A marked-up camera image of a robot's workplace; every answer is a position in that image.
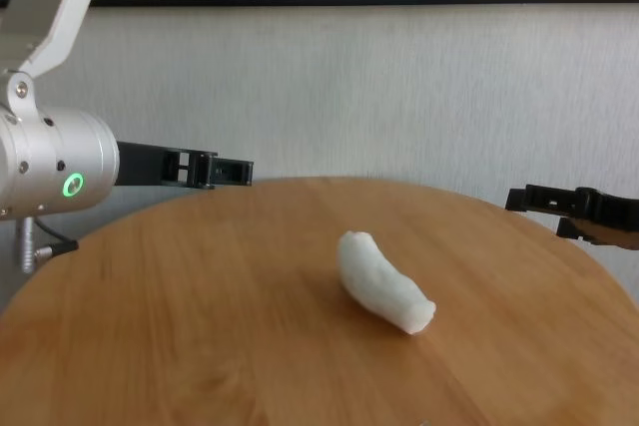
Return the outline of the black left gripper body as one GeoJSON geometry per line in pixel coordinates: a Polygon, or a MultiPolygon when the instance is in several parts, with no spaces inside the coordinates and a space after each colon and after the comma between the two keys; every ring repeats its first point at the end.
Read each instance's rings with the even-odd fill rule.
{"type": "Polygon", "coordinates": [[[115,181],[116,186],[160,186],[166,180],[165,148],[121,141],[117,145],[119,169],[115,181]]]}

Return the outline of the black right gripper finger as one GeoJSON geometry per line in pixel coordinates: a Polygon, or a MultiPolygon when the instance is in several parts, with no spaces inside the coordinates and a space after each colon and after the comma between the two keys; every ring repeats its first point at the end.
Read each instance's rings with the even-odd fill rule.
{"type": "Polygon", "coordinates": [[[511,189],[505,209],[511,212],[544,213],[560,217],[595,221],[600,194],[590,188],[565,190],[537,185],[511,189]]]}
{"type": "Polygon", "coordinates": [[[583,219],[562,217],[558,222],[555,234],[562,238],[587,241],[587,227],[588,223],[583,219]]]}

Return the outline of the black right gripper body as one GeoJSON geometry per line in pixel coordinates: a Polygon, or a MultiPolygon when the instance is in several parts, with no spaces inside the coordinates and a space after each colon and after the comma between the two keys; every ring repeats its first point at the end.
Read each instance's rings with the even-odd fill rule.
{"type": "Polygon", "coordinates": [[[592,194],[586,232],[593,244],[637,249],[638,200],[592,194]]]}

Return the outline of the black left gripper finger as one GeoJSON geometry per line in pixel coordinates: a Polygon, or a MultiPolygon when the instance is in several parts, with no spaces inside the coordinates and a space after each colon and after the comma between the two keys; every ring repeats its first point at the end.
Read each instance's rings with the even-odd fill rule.
{"type": "Polygon", "coordinates": [[[170,187],[213,190],[217,186],[250,186],[251,161],[220,158],[217,153],[168,150],[163,158],[163,184],[170,187]]]}

